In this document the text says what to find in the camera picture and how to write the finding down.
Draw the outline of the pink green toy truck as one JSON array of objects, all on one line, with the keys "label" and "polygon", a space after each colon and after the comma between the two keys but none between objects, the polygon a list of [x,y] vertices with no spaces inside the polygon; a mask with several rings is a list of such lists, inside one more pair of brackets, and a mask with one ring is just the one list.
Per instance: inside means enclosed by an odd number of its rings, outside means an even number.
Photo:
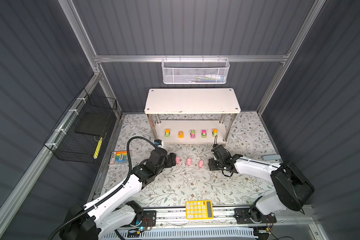
[{"label": "pink green toy truck", "polygon": [[195,130],[191,130],[190,136],[191,136],[191,139],[195,139],[195,138],[196,138]]}]

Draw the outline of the green orange mixer truck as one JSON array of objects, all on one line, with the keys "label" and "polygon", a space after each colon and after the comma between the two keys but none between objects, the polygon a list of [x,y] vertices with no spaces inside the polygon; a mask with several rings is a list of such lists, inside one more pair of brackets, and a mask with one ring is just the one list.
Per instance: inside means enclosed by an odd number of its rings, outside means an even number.
[{"label": "green orange mixer truck", "polygon": [[166,138],[169,138],[170,135],[171,135],[171,130],[170,130],[170,129],[166,129],[166,130],[165,130],[165,137],[166,137]]}]

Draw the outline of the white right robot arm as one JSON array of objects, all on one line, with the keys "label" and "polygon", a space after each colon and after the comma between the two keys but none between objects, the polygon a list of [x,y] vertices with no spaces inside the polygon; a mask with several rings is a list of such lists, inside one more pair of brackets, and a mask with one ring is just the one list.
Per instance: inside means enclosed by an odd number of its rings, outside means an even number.
[{"label": "white right robot arm", "polygon": [[245,214],[254,223],[266,221],[279,210],[301,211],[315,192],[313,184],[293,163],[265,163],[239,154],[232,156],[219,144],[213,144],[212,154],[211,171],[221,171],[229,178],[234,174],[250,175],[273,184],[274,189],[258,197]]}]

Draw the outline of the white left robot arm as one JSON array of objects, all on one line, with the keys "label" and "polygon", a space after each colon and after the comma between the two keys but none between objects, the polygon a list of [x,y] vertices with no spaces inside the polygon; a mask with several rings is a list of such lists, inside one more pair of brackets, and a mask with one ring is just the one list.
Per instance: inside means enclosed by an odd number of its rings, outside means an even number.
[{"label": "white left robot arm", "polygon": [[131,169],[127,181],[92,202],[69,210],[59,237],[62,240],[100,240],[120,227],[136,225],[143,209],[136,202],[126,200],[152,183],[165,168],[176,166],[176,157],[163,148],[152,150],[147,160]]}]

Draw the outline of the white two-tier shelf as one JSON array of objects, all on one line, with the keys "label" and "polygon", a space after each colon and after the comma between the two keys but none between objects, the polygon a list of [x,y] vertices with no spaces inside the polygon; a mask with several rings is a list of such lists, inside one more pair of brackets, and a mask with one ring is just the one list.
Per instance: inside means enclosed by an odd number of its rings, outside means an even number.
[{"label": "white two-tier shelf", "polygon": [[[145,114],[154,139],[166,144],[224,144],[241,108],[232,88],[150,89]],[[165,137],[165,130],[171,135]],[[218,135],[213,137],[213,129]],[[191,139],[191,130],[196,138]],[[202,130],[207,137],[202,138]],[[179,138],[179,131],[184,137]]]}]

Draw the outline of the colourful marker pack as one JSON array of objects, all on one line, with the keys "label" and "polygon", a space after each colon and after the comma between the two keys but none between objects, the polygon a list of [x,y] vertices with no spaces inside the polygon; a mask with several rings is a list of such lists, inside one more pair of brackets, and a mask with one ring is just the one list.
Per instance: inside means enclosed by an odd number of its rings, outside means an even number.
[{"label": "colourful marker pack", "polygon": [[127,151],[114,151],[111,152],[109,165],[115,165],[119,163],[126,163],[128,162],[128,153]]}]

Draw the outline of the light blue case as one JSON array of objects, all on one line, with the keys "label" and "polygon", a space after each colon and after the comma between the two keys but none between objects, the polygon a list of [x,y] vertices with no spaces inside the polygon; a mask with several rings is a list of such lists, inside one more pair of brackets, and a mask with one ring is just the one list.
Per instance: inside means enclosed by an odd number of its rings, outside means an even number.
[{"label": "light blue case", "polygon": [[264,155],[262,160],[265,162],[279,162],[281,160],[280,155]]}]

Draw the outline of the yellow green highlighter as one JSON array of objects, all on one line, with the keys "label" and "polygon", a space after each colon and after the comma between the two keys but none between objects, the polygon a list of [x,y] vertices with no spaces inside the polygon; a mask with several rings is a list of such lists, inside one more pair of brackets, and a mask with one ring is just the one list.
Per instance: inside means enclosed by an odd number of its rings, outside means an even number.
[{"label": "yellow green highlighter", "polygon": [[103,142],[103,137],[100,137],[100,139],[98,140],[96,149],[95,149],[95,151],[94,151],[94,154],[93,154],[94,160],[96,160],[96,159],[98,158],[98,156],[99,156],[99,153],[100,153],[100,150],[101,150],[101,146],[102,146],[102,142]]}]

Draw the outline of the yellow calculator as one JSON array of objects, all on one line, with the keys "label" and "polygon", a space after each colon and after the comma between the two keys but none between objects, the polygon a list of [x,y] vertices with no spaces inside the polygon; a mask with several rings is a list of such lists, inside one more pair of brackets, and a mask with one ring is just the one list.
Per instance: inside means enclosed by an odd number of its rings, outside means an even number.
[{"label": "yellow calculator", "polygon": [[186,202],[187,220],[212,220],[214,219],[212,201],[188,201]]}]

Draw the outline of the pens in white basket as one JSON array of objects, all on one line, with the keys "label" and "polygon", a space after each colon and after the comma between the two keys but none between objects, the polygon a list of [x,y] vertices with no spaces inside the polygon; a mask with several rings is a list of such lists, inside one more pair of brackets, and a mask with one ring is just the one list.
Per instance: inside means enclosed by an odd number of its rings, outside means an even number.
[{"label": "pens in white basket", "polygon": [[204,75],[204,76],[195,76],[190,79],[186,79],[189,83],[215,83],[215,84],[225,84],[226,76],[224,75]]}]

